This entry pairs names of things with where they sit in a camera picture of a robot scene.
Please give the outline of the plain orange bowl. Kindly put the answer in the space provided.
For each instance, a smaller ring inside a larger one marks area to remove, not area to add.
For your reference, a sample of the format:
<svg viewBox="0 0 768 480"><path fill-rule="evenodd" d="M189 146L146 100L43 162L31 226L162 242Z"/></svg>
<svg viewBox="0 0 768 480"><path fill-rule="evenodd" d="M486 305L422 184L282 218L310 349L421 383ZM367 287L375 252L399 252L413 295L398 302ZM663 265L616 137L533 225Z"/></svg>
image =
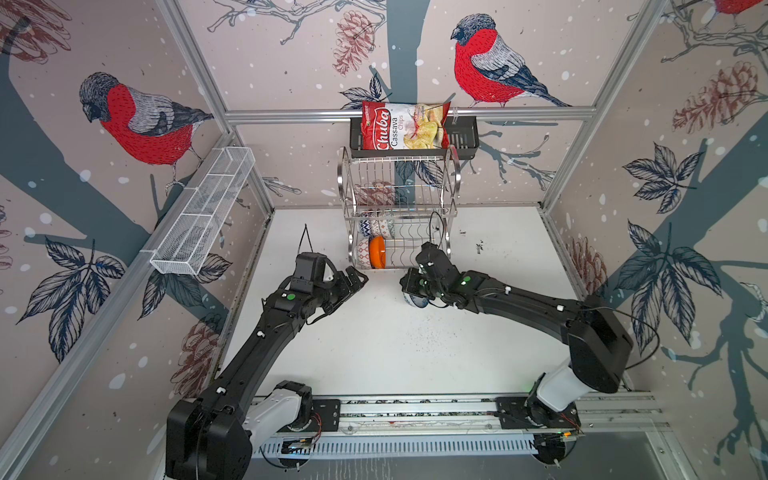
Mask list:
<svg viewBox="0 0 768 480"><path fill-rule="evenodd" d="M386 241L382 236L375 236L370 239L369 261L371 267L374 269L386 268Z"/></svg>

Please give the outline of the dark red pattern bowl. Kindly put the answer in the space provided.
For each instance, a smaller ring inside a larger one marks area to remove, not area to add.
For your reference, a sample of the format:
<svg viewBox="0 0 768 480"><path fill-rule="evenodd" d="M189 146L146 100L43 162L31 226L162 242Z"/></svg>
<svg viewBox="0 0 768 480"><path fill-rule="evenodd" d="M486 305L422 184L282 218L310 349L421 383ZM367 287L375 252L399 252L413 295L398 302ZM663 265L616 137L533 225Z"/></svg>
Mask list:
<svg viewBox="0 0 768 480"><path fill-rule="evenodd" d="M370 220L371 233L374 237L381 236L380 222L377 219Z"/></svg>

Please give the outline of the blue floral small bowl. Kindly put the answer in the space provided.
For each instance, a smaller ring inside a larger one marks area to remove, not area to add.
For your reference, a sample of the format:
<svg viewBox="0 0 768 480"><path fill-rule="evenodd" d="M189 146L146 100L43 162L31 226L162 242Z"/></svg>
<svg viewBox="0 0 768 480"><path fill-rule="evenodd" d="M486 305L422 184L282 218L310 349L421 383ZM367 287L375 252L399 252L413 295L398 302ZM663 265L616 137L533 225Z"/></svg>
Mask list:
<svg viewBox="0 0 768 480"><path fill-rule="evenodd" d="M405 292L405 300L413 307L423 309L430 305L430 298L421 292Z"/></svg>

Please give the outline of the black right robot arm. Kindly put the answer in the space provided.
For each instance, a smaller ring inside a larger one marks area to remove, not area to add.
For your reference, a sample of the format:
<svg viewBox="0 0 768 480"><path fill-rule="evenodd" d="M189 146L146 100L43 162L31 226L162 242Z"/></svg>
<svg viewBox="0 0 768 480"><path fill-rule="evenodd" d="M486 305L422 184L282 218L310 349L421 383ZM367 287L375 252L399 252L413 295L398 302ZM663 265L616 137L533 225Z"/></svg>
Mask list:
<svg viewBox="0 0 768 480"><path fill-rule="evenodd" d="M634 343L616 315L595 297L585 301L549 297L483 272L461 272L430 242L422 245L416 265L401 277L400 286L417 308L439 300L444 306L518 322L568 347L569 358L542 374L525 400L526 413L535 424L565 412L587 393L619 390Z"/></svg>

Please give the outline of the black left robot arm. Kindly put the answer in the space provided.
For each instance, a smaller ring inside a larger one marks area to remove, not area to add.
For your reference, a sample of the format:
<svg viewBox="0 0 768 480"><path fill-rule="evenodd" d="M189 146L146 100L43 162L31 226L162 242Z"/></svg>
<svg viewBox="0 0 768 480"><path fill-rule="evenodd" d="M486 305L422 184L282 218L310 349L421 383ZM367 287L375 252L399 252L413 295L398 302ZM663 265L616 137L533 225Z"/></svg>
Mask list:
<svg viewBox="0 0 768 480"><path fill-rule="evenodd" d="M324 255L302 253L294 272L262 304L249 338L221 374L193 401L179 401L166 425L165 474L171 479L241 479L256 450L284 427L305 426L312 416L312 390L278 383L253 401L285 347L316 311L325 316L359 292L368 277L343 271Z"/></svg>

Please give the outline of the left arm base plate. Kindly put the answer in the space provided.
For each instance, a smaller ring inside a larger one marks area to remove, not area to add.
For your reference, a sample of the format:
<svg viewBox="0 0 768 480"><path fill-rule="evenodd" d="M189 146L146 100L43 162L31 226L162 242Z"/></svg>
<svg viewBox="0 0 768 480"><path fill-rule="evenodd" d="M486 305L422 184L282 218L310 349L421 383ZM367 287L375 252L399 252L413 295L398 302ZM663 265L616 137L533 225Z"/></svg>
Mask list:
<svg viewBox="0 0 768 480"><path fill-rule="evenodd" d="M314 399L306 418L300 418L293 424L279 430L280 434L309 435L337 432L341 417L341 401L339 399Z"/></svg>

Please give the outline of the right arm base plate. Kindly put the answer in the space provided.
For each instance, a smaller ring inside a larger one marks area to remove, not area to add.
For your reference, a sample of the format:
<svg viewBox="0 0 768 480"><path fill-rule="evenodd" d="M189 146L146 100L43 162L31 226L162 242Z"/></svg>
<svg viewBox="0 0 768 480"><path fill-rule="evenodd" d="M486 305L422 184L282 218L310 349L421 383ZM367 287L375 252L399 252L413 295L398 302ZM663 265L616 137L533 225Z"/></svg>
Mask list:
<svg viewBox="0 0 768 480"><path fill-rule="evenodd" d="M534 397L502 396L495 400L494 415L504 430L557 429L580 430L576 404L571 402L563 411L555 411Z"/></svg>

